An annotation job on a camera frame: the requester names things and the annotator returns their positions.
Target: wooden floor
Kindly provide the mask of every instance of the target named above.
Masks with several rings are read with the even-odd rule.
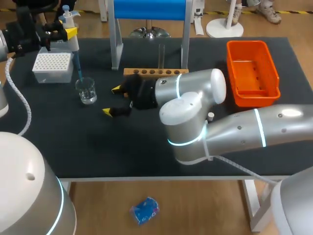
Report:
[[[81,0],[77,9],[97,9],[97,1]],[[0,8],[12,7],[1,1]],[[227,10],[221,0],[206,3],[206,11]],[[282,0],[279,10],[312,10],[311,1]],[[202,26],[222,16],[205,15]],[[242,15],[244,36],[288,37],[303,71],[313,86],[313,15],[282,15],[280,25],[271,25],[258,15]],[[0,13],[0,29],[15,20],[14,13]],[[77,19],[79,37],[108,37],[107,23],[99,16],[82,14]],[[140,26],[144,21],[121,20],[122,36]],[[181,22],[154,21],[154,26],[165,28],[172,37],[181,37]],[[0,64],[0,79],[4,78],[4,63]],[[258,190],[263,185],[258,183]],[[147,196],[159,202],[160,213],[139,227],[129,214],[131,206]],[[71,197],[76,207],[77,235],[251,235],[244,203],[242,185],[237,181],[171,181],[171,182],[97,182],[77,183]],[[260,235],[277,235],[271,223]]]

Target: black mat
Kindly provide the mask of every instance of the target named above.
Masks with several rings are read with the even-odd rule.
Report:
[[[311,104],[312,90],[295,54],[285,38],[264,40],[280,75],[277,103]],[[25,137],[34,143],[61,178],[130,176],[239,176],[244,175],[223,162],[202,162],[184,166],[174,159],[158,110],[133,111],[129,118],[111,119],[101,109],[119,106],[125,100],[111,94],[123,80],[123,68],[156,68],[159,40],[124,40],[119,71],[111,71],[110,43],[104,39],[80,40],[84,76],[95,79],[98,100],[82,106],[71,84],[38,84],[31,69],[36,54],[16,60],[12,78],[27,98],[33,114]],[[190,71],[220,68],[226,72],[227,39],[191,39]],[[165,68],[179,68],[180,39],[163,40]],[[8,84],[5,92],[9,113],[0,120],[0,130],[17,133],[26,122],[26,111]],[[213,109],[215,119],[234,112],[231,101]],[[313,144],[298,142],[225,157],[261,175],[291,175],[313,165]]]

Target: orange tray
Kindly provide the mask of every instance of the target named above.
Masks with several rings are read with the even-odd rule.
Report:
[[[263,41],[229,41],[227,68],[239,107],[265,107],[280,97],[279,77]]]

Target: white pole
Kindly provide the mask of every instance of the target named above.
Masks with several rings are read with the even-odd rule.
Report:
[[[234,11],[235,11],[235,6],[236,6],[236,0],[231,0],[226,29],[230,29],[231,27],[231,22],[232,22]]]

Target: cable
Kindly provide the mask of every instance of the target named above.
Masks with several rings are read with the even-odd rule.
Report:
[[[8,81],[8,83],[10,84],[10,86],[12,87],[12,89],[15,91],[15,93],[18,95],[18,97],[21,99],[21,101],[23,102],[26,111],[27,111],[27,122],[25,127],[22,129],[21,132],[18,133],[19,136],[22,136],[25,134],[25,132],[28,130],[30,123],[31,123],[31,110],[30,110],[30,106],[27,102],[27,100],[25,99],[25,97],[22,95],[22,93],[19,91],[19,89],[15,86],[14,82],[12,81],[12,78],[10,76],[10,65],[13,61],[14,57],[9,58],[5,64],[5,76],[6,76],[6,80]]]
[[[243,172],[248,173],[249,175],[252,175],[253,177],[257,178],[258,180],[262,180],[262,181],[264,181],[264,182],[266,182],[266,183],[268,183],[270,185],[278,184],[276,181],[273,181],[273,180],[270,180],[270,179],[268,179],[266,177],[258,175],[256,173],[252,172],[251,170],[248,170],[247,168],[244,168],[243,166],[241,166],[241,165],[239,165],[239,164],[237,164],[237,163],[235,163],[235,162],[233,162],[233,161],[231,161],[231,160],[229,160],[227,158],[224,158],[222,156],[214,156],[214,158],[219,159],[219,160],[221,160],[223,162],[226,162],[226,163],[228,163],[228,164],[238,168],[239,170],[242,170]]]

